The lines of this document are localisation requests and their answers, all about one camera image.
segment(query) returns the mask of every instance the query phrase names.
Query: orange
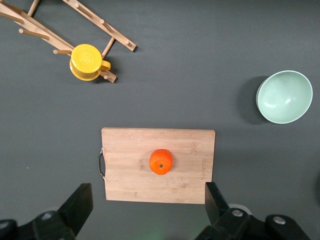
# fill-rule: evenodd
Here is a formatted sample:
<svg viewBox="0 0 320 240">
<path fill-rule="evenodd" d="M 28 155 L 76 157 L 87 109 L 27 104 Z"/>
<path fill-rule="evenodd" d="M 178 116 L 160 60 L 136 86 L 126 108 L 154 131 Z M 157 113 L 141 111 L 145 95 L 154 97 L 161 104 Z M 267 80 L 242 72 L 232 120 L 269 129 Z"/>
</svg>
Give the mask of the orange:
<svg viewBox="0 0 320 240">
<path fill-rule="evenodd" d="M 149 167 L 152 172 L 164 175 L 172 168 L 173 161 L 174 159 L 167 149 L 158 149 L 151 154 Z"/>
</svg>

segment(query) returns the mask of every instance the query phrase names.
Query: mug handle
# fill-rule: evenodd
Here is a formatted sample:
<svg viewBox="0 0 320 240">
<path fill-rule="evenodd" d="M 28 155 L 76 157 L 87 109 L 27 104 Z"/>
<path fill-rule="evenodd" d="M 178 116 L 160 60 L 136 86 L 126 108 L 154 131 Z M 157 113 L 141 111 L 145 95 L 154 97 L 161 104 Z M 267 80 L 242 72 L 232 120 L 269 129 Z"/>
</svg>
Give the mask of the mug handle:
<svg viewBox="0 0 320 240">
<path fill-rule="evenodd" d="M 102 60 L 100 70 L 110 70 L 111 64 L 108 61 Z"/>
</svg>

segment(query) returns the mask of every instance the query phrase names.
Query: light green bowl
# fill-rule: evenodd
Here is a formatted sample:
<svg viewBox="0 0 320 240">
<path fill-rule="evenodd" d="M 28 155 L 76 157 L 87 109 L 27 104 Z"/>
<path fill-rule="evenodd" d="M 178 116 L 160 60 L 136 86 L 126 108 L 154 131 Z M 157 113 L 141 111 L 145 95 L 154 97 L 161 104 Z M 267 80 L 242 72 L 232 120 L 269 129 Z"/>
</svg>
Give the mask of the light green bowl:
<svg viewBox="0 0 320 240">
<path fill-rule="evenodd" d="M 280 71 L 260 85 L 256 105 L 270 122 L 288 124 L 305 114 L 312 96 L 312 86 L 306 76 L 297 71 Z"/>
</svg>

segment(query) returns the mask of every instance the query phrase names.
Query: metal handle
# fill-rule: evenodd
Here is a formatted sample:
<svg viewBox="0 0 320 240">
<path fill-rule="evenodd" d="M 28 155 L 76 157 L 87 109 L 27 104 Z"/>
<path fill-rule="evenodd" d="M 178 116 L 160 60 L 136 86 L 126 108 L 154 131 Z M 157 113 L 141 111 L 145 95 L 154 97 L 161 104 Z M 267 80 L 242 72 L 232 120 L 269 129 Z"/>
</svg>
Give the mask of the metal handle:
<svg viewBox="0 0 320 240">
<path fill-rule="evenodd" d="M 101 171 L 101 163 L 100 163 L 100 159 L 101 159 L 101 155 L 103 155 L 103 148 L 101 148 L 99 157 L 98 157 L 98 169 L 99 169 L 99 173 L 103 179 L 103 181 L 105 180 L 105 174 Z"/>
</svg>

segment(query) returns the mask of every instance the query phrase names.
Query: yellow mug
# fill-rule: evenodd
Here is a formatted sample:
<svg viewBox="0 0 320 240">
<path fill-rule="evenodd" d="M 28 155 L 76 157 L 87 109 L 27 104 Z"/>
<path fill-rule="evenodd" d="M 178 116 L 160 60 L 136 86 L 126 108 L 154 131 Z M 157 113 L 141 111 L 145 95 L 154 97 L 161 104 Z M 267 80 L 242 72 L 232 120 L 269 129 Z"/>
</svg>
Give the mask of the yellow mug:
<svg viewBox="0 0 320 240">
<path fill-rule="evenodd" d="M 72 50 L 70 69 L 78 79 L 94 80 L 101 71 L 110 70 L 110 68 L 110 62 L 102 60 L 99 50 L 90 44 L 80 44 Z"/>
</svg>

